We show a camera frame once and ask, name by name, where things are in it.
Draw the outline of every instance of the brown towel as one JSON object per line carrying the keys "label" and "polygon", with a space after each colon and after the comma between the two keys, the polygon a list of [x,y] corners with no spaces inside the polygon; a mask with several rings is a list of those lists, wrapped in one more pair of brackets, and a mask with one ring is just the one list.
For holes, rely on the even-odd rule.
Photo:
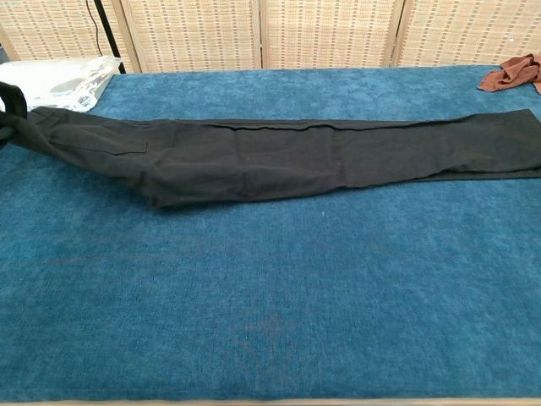
{"label": "brown towel", "polygon": [[489,72],[481,81],[479,89],[483,91],[503,91],[523,83],[533,82],[541,95],[541,55],[529,54],[503,62],[502,70]]}

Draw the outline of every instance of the black pants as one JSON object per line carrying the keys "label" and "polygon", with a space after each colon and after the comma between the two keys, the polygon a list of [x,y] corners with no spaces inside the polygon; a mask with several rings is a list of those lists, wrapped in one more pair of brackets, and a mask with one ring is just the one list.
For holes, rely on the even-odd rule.
{"label": "black pants", "polygon": [[119,121],[0,115],[11,141],[123,181],[154,207],[317,195],[408,180],[541,175],[529,110],[446,121]]}

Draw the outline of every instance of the woven room divider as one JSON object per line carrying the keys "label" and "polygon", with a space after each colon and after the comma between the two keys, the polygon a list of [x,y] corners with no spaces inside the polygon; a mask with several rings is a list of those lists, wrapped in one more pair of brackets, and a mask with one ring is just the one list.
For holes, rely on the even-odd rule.
{"label": "woven room divider", "polygon": [[406,0],[394,66],[498,64],[541,53],[539,0]]}
{"label": "woven room divider", "polygon": [[[119,0],[104,0],[118,50],[128,72],[140,72]],[[104,55],[112,55],[94,2],[89,7],[98,26]],[[11,60],[97,57],[96,27],[85,0],[0,1],[0,43]]]}
{"label": "woven room divider", "polygon": [[263,67],[388,66],[403,0],[261,0]]}
{"label": "woven room divider", "polygon": [[261,68],[258,0],[122,0],[144,72]]}

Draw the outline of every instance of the plastic bag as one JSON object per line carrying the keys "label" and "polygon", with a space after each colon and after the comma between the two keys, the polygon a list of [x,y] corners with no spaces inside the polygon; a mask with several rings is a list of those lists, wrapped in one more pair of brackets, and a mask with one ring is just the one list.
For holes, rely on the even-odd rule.
{"label": "plastic bag", "polygon": [[0,81],[23,91],[29,111],[36,107],[59,107],[88,112],[120,62],[120,58],[109,56],[8,62],[0,65]]}

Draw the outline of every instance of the black cable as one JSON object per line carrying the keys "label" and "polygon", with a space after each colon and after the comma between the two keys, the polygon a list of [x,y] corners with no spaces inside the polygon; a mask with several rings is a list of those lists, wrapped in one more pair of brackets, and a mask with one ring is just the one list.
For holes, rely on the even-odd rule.
{"label": "black cable", "polygon": [[100,53],[100,56],[103,56],[103,53],[101,52],[101,48],[100,48],[100,37],[99,37],[99,28],[98,28],[98,24],[96,24],[96,21],[94,20],[94,16],[92,16],[92,12],[90,11],[90,6],[88,4],[88,0],[86,0],[86,9],[88,10],[88,14],[90,16],[90,18],[92,19],[92,22],[94,23],[94,26],[96,28],[96,45],[98,47],[98,52]]}

